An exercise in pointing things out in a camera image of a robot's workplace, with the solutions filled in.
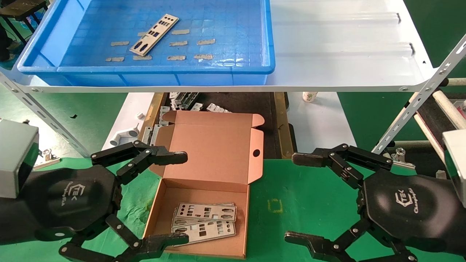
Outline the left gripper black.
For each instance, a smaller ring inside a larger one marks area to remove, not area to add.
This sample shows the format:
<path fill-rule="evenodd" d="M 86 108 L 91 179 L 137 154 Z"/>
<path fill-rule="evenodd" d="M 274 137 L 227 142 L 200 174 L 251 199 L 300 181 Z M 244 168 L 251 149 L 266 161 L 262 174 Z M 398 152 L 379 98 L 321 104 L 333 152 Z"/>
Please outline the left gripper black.
<path fill-rule="evenodd" d="M 53 242 L 71 238 L 59 254 L 72 262 L 140 262 L 159 258 L 168 246 L 187 244 L 185 233 L 138 239 L 116 214 L 121 186 L 103 166 L 34 171 L 17 198 L 1 198 L 0 242 Z M 128 247 L 112 257 L 82 247 L 110 227 Z"/>

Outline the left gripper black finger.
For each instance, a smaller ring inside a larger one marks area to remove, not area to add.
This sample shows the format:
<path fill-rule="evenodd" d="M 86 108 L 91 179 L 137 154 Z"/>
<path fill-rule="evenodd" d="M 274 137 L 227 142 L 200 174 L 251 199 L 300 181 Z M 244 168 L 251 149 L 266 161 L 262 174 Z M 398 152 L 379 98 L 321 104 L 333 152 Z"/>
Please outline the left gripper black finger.
<path fill-rule="evenodd" d="M 142 141 L 134 141 L 93 153 L 91 160 L 93 165 L 103 167 L 125 162 L 115 177 L 120 184 L 127 185 L 152 165 L 183 164 L 188 156 L 184 151 L 171 152 L 164 146 L 150 146 Z"/>

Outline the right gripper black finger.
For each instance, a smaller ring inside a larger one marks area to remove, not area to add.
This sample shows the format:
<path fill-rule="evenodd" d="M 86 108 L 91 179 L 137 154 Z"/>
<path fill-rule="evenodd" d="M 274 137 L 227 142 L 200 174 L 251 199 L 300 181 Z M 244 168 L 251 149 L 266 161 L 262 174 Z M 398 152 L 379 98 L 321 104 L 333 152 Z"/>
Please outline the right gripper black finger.
<path fill-rule="evenodd" d="M 316 148 L 312 153 L 296 152 L 292 156 L 292 162 L 298 166 L 329 167 L 353 189 L 362 188 L 363 175 L 351 163 L 371 171 L 389 171 L 393 164 L 391 159 L 348 144 L 340 144 L 334 148 Z"/>
<path fill-rule="evenodd" d="M 325 262 L 354 262 L 346 249 L 358 240 L 364 233 L 371 229 L 373 223 L 368 220 L 360 220 L 349 230 L 341 234 L 335 241 L 324 237 L 286 231 L 284 240 L 288 243 L 302 245 L 308 248 L 313 259 Z M 368 259 L 368 262 L 417 262 L 417 257 L 401 242 L 389 242 L 389 247 L 393 250 L 393 255 Z"/>

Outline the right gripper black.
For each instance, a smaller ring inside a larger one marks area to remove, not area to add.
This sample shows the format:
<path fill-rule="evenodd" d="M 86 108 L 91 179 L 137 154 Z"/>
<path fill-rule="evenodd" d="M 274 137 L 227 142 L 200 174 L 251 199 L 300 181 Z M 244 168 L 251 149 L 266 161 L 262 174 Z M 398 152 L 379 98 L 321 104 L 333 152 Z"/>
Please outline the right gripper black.
<path fill-rule="evenodd" d="M 359 198 L 368 232 L 382 245 L 465 254 L 465 208 L 449 180 L 379 170 L 363 181 Z"/>

